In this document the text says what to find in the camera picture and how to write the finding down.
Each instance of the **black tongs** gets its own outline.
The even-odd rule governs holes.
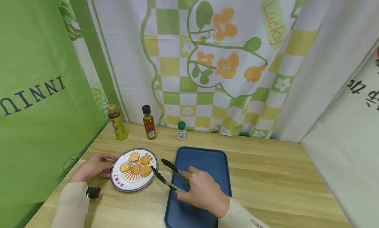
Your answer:
[[[180,171],[171,161],[168,161],[164,158],[161,159],[162,163],[167,166],[168,168],[172,169],[172,171],[178,173],[181,178],[185,181],[185,183],[190,187],[189,181],[184,177],[182,174],[182,171]],[[151,170],[153,171],[154,175],[165,185],[172,188],[174,191],[180,190],[184,191],[183,189],[179,188],[178,186],[174,185],[173,183],[167,181],[154,167],[151,167]]]

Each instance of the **black watch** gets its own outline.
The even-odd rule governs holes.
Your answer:
[[[100,191],[101,189],[99,187],[88,187],[86,191],[86,197],[91,199],[98,198],[100,196]]]

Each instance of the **cookie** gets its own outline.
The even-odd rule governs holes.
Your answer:
[[[138,161],[139,154],[138,152],[132,152],[129,156],[129,161]]]
[[[146,176],[149,176],[151,174],[151,167],[150,166],[145,166],[144,168],[142,168],[141,170],[141,175],[146,177]]]
[[[126,171],[128,171],[128,170],[130,170],[130,164],[127,163],[127,162],[122,163],[121,166],[120,166],[120,171],[121,171],[122,173],[124,173],[124,172],[126,172]]]
[[[149,165],[150,164],[150,156],[149,155],[142,156],[140,162],[142,165]]]
[[[132,168],[130,168],[130,173],[132,173],[133,175],[137,175],[141,172],[141,165],[139,164],[135,164],[132,166]]]

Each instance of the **oil bottle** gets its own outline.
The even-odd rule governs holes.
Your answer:
[[[121,120],[121,113],[117,109],[116,105],[110,104],[108,106],[108,117],[112,122],[114,133],[118,140],[124,140],[128,137],[128,132],[125,130],[125,126]]]
[[[145,125],[146,137],[149,140],[154,140],[157,137],[155,133],[154,118],[150,115],[151,110],[149,105],[142,106],[143,114],[143,124]]]

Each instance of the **blue tray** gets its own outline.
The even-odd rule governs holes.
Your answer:
[[[221,190],[232,196],[228,160],[223,151],[182,146],[176,153],[175,165],[181,171],[188,171],[190,166],[194,166],[208,172]],[[177,173],[174,173],[171,182],[185,191],[190,189]],[[167,228],[213,228],[216,221],[217,217],[212,213],[177,200],[175,192],[170,189],[164,216]]]

